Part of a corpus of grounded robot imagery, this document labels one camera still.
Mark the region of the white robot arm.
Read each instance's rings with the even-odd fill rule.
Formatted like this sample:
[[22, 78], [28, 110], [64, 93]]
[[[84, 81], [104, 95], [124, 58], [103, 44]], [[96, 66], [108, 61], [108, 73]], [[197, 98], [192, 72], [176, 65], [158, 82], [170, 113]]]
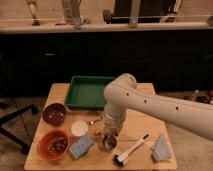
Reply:
[[121, 126], [126, 110], [143, 112], [213, 141], [213, 105], [151, 95], [137, 90], [137, 81], [124, 73], [106, 85], [102, 114], [106, 125]]

